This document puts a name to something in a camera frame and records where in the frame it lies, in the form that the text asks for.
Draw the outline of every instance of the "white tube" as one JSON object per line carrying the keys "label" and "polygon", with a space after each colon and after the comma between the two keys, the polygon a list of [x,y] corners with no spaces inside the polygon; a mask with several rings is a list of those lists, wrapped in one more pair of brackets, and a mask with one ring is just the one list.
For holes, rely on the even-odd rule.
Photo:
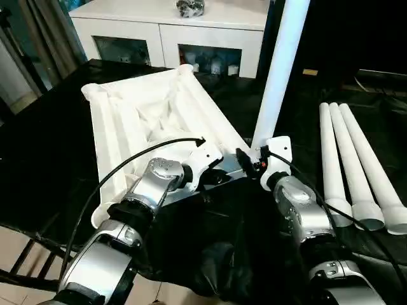
{"label": "white tube", "polygon": [[355,147],[350,138],[346,124],[342,118],[337,103],[329,106],[332,124],[335,129],[343,168],[352,198],[352,213],[355,219],[362,222],[369,230],[379,230],[384,227],[384,218],[379,206],[375,203],[368,181]]}
{"label": "white tube", "polygon": [[265,146],[266,140],[273,137],[309,4],[310,0],[286,0],[284,5],[279,34],[254,131],[251,146],[252,157],[256,157],[259,154],[259,148]]}
{"label": "white tube", "polygon": [[401,203],[349,106],[342,104],[340,110],[377,202],[382,208],[388,232],[396,235],[407,234],[407,208]]}
{"label": "white tube", "polygon": [[[322,172],[324,176],[325,201],[332,207],[352,216],[352,208],[350,207],[349,202],[346,201],[338,152],[336,151],[331,114],[327,103],[322,103],[319,106],[319,121],[321,129]],[[332,216],[338,227],[347,227],[352,224],[350,220],[336,212],[332,212]]]}

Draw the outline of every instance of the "curtain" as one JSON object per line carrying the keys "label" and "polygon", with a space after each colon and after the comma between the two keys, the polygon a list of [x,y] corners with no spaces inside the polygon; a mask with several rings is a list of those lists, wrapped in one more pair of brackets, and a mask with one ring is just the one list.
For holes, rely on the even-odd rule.
{"label": "curtain", "polygon": [[58,0],[18,0],[29,35],[53,86],[80,65],[82,54]]}

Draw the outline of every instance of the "black table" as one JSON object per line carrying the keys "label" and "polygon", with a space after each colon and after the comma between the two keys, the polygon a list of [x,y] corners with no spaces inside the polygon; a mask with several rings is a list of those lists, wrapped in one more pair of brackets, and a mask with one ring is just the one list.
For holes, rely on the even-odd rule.
{"label": "black table", "polygon": [[[82,96],[80,88],[87,83],[107,83],[164,70],[91,60],[16,118],[0,127],[0,194],[3,203],[0,224],[31,237],[39,236],[43,242],[54,246],[65,245],[81,207],[98,183],[90,107]],[[264,83],[253,79],[219,78],[205,74],[197,74],[197,78],[236,131],[244,139],[250,140],[256,125]],[[389,97],[374,93],[334,90],[328,90],[326,94],[321,95],[318,84],[308,79],[291,84],[283,103],[275,135],[291,137],[294,164],[300,167],[322,192],[318,105],[323,100],[350,104],[402,202],[406,203],[407,161],[404,158],[406,151],[403,148],[403,146],[406,147],[404,145],[406,139],[402,134],[407,130],[407,110]],[[252,200],[253,194],[261,194],[266,201],[262,203],[262,209],[265,210],[247,209],[247,204],[242,203],[244,200]],[[191,201],[194,203],[193,208],[190,207]],[[208,207],[208,203],[212,201],[220,203],[219,206],[209,205]],[[98,204],[99,199],[94,198],[79,227],[76,247],[92,234],[90,215]],[[204,219],[203,211],[205,215],[211,216]],[[235,250],[239,247],[246,249],[251,245],[257,249],[254,252],[260,255],[257,258],[262,257],[263,261],[266,261],[268,257],[265,253],[270,254],[270,257],[274,255],[275,259],[279,258],[281,253],[288,253],[288,250],[284,252],[281,248],[281,253],[277,255],[276,247],[265,248],[265,244],[269,243],[270,238],[274,236],[270,231],[278,231],[278,228],[267,224],[276,218],[274,214],[270,194],[263,192],[251,181],[238,180],[229,186],[217,187],[211,193],[194,196],[179,205],[164,208],[157,220],[161,221],[160,224],[166,225],[156,226],[155,232],[162,236],[164,234],[162,227],[166,227],[164,231],[167,232],[172,229],[173,232],[178,233],[177,245],[183,248],[180,241],[197,238],[186,234],[185,230],[188,231],[188,228],[193,227],[191,232],[201,234],[205,228],[207,234],[200,236],[200,241],[195,241],[196,253],[205,251],[202,244],[215,245],[217,241],[228,240]],[[253,217],[262,217],[262,221],[253,222]],[[250,223],[256,223],[256,226],[246,228],[246,231],[243,229],[244,234],[239,235],[241,223],[246,224],[246,227]],[[263,231],[262,234],[257,232],[256,235],[255,229]],[[407,265],[407,238],[391,236],[385,230],[376,234],[389,247],[397,261]],[[375,277],[370,266],[374,264],[375,268],[381,268],[381,275],[388,277],[388,281],[385,284],[381,283],[379,290],[383,294],[391,294],[390,287],[397,287],[398,282],[393,277],[391,267],[381,261],[385,260],[385,257],[376,245],[364,232],[353,227],[342,229],[341,238],[355,253],[365,255],[362,256],[362,266],[366,266],[366,272],[375,283],[381,282],[382,279]],[[159,245],[157,241],[152,243],[154,249],[166,250],[168,248],[164,246],[171,247],[167,243],[163,245]],[[230,251],[234,255],[241,253],[240,261],[243,262],[242,264],[247,264],[245,255],[250,256],[250,251],[238,252],[226,249],[224,245],[222,247],[223,249],[219,251],[225,255]],[[174,255],[168,255],[168,257],[177,260]],[[165,271],[166,259],[154,255],[150,259],[155,260],[156,265]],[[183,262],[179,256],[178,260],[181,268]],[[285,267],[293,266],[295,266],[293,259],[288,259]],[[264,271],[284,276],[284,268],[276,271],[274,270],[276,265],[268,267],[270,269],[264,268]],[[168,281],[192,286],[191,288],[196,292],[208,294],[208,290],[202,288],[206,286],[198,284],[199,280],[196,278],[191,280],[195,281],[194,285],[190,285],[188,276],[181,278],[181,271],[178,274],[174,274],[174,271],[166,271],[169,274]],[[154,280],[160,279],[154,270],[143,272],[144,276]],[[283,283],[285,281],[282,281],[281,289],[285,289]],[[240,285],[237,289],[239,293],[248,294],[247,291],[243,291],[241,283],[236,285]]]}

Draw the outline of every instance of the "black tabletop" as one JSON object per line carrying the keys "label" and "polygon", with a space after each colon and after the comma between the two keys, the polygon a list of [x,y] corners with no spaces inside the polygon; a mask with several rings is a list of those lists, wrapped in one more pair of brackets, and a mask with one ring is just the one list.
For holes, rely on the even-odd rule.
{"label": "black tabletop", "polygon": [[[0,127],[0,224],[28,236],[38,236],[50,219],[54,219],[40,236],[64,245],[87,196],[98,183],[90,106],[82,96],[81,87],[88,83],[107,83],[164,70],[91,60]],[[197,74],[196,77],[236,131],[244,139],[250,139],[256,125],[264,82],[207,74]],[[291,137],[293,163],[310,177],[319,191],[323,191],[318,111],[323,100],[346,102],[351,106],[398,195],[406,204],[407,161],[404,147],[407,147],[407,140],[403,134],[407,130],[407,110],[403,103],[384,95],[356,91],[329,91],[321,95],[321,89],[312,82],[306,79],[296,82],[295,88],[290,87],[286,94],[275,132],[275,135]],[[244,187],[240,185],[244,182],[238,183],[235,187]],[[226,195],[220,191],[222,187],[216,188],[218,190],[213,196],[225,200]],[[233,189],[230,186],[224,190],[229,192],[228,198],[236,199],[241,194],[230,192],[231,187]],[[99,198],[94,198],[79,227],[77,245],[92,234],[90,215],[98,204]],[[232,214],[232,210],[226,209],[226,213]],[[389,247],[397,261],[407,265],[405,236],[391,236],[385,230],[375,234]],[[358,254],[385,259],[366,234],[354,227],[342,229],[341,238]]]}

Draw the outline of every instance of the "shelf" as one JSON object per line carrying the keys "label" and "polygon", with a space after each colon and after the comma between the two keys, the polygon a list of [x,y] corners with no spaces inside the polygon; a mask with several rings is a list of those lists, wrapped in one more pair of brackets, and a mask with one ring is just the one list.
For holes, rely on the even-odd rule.
{"label": "shelf", "polygon": [[100,59],[151,65],[147,42],[139,39],[94,36]]}
{"label": "shelf", "polygon": [[73,10],[73,18],[264,31],[270,0],[207,0],[205,13],[182,18],[175,0],[93,0]]}
{"label": "shelf", "polygon": [[228,75],[231,65],[231,75],[238,74],[242,58],[242,50],[239,49],[188,44],[179,44],[179,54],[181,64],[198,64],[199,72],[217,75]]}

